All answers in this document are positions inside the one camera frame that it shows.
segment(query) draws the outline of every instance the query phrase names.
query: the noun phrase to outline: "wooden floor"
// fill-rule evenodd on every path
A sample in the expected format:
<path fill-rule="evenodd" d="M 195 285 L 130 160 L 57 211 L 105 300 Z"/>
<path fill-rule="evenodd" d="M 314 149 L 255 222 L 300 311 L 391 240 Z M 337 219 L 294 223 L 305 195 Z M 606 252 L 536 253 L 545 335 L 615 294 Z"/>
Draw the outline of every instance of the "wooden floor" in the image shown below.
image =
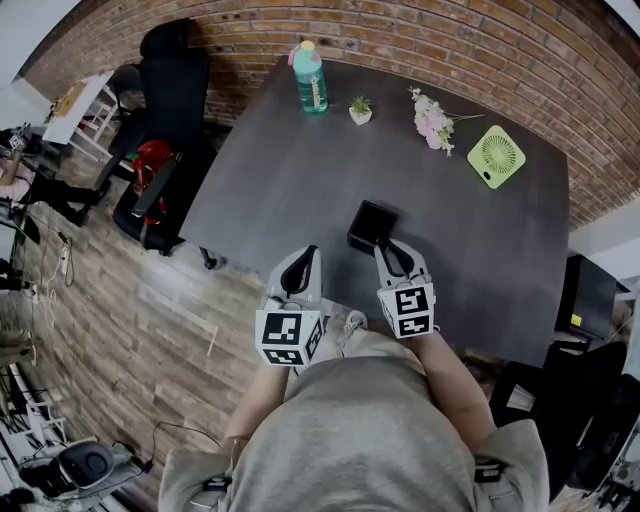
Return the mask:
<path fill-rule="evenodd" d="M 74 155 L 64 160 L 58 178 L 91 186 L 98 171 L 96 164 Z M 111 220 L 123 189 L 114 180 L 82 229 L 50 213 L 48 206 L 31 208 L 43 242 L 27 242 L 17 267 L 24 265 L 44 299 L 62 246 L 56 233 L 62 231 L 73 239 L 75 280 L 70 287 L 61 277 L 51 282 L 57 302 L 46 314 L 43 304 L 32 307 L 18 293 L 0 297 L 0 318 L 3 325 L 32 329 L 41 340 L 37 372 L 60 396 L 59 414 L 67 418 L 72 439 L 120 440 L 146 459 L 158 421 L 220 439 L 257 361 L 253 319 L 262 285 L 249 272 L 207 271 L 198 249 L 189 244 L 170 258 L 142 250 Z M 157 509 L 170 448 L 215 449 L 204 436 L 179 429 L 160 430 L 156 439 L 153 471 L 127 487 L 128 497 L 149 511 Z M 590 503 L 578 496 L 568 491 L 551 510 L 590 510 Z"/>

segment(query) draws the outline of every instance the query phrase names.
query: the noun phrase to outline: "brick wall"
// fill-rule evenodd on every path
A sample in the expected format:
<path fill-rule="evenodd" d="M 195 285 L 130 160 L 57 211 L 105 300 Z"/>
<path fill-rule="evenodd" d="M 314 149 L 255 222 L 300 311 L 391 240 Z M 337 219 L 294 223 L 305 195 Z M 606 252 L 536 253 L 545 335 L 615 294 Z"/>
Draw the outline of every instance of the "brick wall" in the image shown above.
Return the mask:
<path fill-rule="evenodd" d="M 181 17 L 211 55 L 207 115 L 219 122 L 308 38 L 325 58 L 452 90 L 564 150 L 572 228 L 640 189 L 640 43 L 601 0 L 84 0 L 22 74 L 53 98 L 138 61 L 143 35 Z"/>

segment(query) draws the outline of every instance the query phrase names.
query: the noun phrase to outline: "black speaker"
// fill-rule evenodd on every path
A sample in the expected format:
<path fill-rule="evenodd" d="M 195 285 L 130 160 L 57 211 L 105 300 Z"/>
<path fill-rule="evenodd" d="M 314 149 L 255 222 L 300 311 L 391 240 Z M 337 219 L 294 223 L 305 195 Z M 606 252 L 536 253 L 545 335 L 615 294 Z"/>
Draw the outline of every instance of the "black speaker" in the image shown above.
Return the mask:
<path fill-rule="evenodd" d="M 100 443 L 85 441 L 58 454 L 60 469 L 80 488 L 91 487 L 113 471 L 113 457 Z"/>

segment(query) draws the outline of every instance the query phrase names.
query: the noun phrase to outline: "black office chair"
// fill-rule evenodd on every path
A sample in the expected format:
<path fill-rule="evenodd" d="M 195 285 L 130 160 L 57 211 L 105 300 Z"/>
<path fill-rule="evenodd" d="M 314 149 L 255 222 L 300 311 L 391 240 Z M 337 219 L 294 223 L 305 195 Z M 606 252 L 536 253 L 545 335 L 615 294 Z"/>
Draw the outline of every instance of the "black office chair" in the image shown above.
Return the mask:
<path fill-rule="evenodd" d="M 637 385 L 633 377 L 621 377 L 626 359 L 623 343 L 609 343 L 591 352 L 586 348 L 583 343 L 555 342 L 542 369 L 508 363 L 491 396 L 491 411 L 498 427 L 528 418 L 535 421 L 547 455 L 551 500 L 565 485 L 586 489 L 587 482 L 598 479 L 576 469 L 584 455 L 585 442 L 595 435 L 595 430 L 616 428 L 607 424 L 603 411 L 615 402 L 620 383 L 628 386 L 627 381 L 632 380 Z M 516 386 L 535 397 L 530 411 L 508 407 Z M 634 410 L 637 419 L 640 409 Z"/>
<path fill-rule="evenodd" d="M 190 23 L 183 19 L 152 29 L 140 45 L 143 60 L 138 67 L 146 104 L 146 132 L 140 143 L 166 141 L 181 159 L 169 160 L 141 196 L 129 185 L 113 213 L 122 231 L 163 255 L 183 242 L 180 228 L 216 156 L 203 132 L 209 57 L 202 48 L 188 47 Z M 96 188 L 115 174 L 117 163 L 112 161 Z M 160 198 L 166 215 L 157 225 L 145 223 L 144 216 Z M 201 252 L 205 266 L 213 268 L 216 260 L 205 249 Z"/>
<path fill-rule="evenodd" d="M 137 66 L 127 64 L 116 69 L 109 81 L 118 103 L 120 128 L 109 144 L 109 153 L 113 156 L 107 162 L 96 185 L 100 188 L 111 176 L 118 176 L 127 181 L 134 180 L 135 176 L 119 164 L 128 154 L 135 153 L 145 140 L 147 134 L 146 109 L 136 108 L 133 111 L 122 105 L 122 96 L 128 92 L 142 93 L 142 80 Z"/>
<path fill-rule="evenodd" d="M 640 382 L 621 375 L 608 403 L 593 416 L 567 480 L 573 489 L 595 490 L 633 433 L 640 413 Z"/>

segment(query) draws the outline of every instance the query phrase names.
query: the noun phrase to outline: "teal bottle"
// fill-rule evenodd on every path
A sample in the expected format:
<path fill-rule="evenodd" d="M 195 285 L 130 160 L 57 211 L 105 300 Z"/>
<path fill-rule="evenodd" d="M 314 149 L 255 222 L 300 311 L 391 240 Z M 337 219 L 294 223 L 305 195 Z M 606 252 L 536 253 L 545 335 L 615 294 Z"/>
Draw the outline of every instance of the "teal bottle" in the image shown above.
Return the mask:
<path fill-rule="evenodd" d="M 302 108 L 307 114 L 322 114 L 329 107 L 322 60 L 315 48 L 311 41 L 303 41 L 293 55 L 293 72 Z"/>

